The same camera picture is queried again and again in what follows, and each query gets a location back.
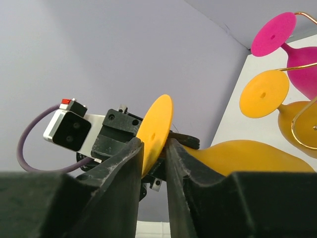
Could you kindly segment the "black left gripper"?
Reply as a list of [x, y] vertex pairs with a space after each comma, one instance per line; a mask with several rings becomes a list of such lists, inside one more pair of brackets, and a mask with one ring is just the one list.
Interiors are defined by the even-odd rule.
[[[120, 105], [118, 110], [108, 110], [102, 127], [97, 136], [100, 142], [92, 149], [92, 156], [107, 160], [118, 153], [133, 137], [136, 136], [142, 118], [128, 112], [125, 105]], [[168, 139], [176, 139], [180, 144], [192, 149], [200, 148], [200, 140], [196, 137], [170, 131]], [[142, 179], [140, 200], [147, 195], [147, 188], [159, 191], [163, 181], [163, 159], [159, 158], [154, 167]]]

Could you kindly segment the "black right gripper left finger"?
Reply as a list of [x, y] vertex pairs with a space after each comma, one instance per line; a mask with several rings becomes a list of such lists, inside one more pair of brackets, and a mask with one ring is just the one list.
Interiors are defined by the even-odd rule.
[[141, 140], [134, 138], [76, 178], [62, 173], [1, 173], [1, 237], [133, 238], [143, 151]]

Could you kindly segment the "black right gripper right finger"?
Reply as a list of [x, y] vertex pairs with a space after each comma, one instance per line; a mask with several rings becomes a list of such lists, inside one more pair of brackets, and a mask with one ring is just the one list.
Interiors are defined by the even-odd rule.
[[224, 177], [167, 142], [165, 171], [173, 238], [314, 238], [315, 173], [234, 172]]

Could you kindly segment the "magenta wine glass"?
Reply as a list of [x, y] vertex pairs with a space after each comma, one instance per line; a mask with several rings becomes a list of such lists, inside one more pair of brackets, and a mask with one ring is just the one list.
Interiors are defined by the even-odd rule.
[[251, 53], [264, 57], [282, 48], [288, 55], [287, 72], [293, 86], [308, 99], [317, 96], [317, 48], [293, 48], [286, 41], [292, 35], [297, 16], [302, 15], [316, 24], [317, 20], [305, 12], [285, 12], [269, 22], [255, 36], [251, 44]]

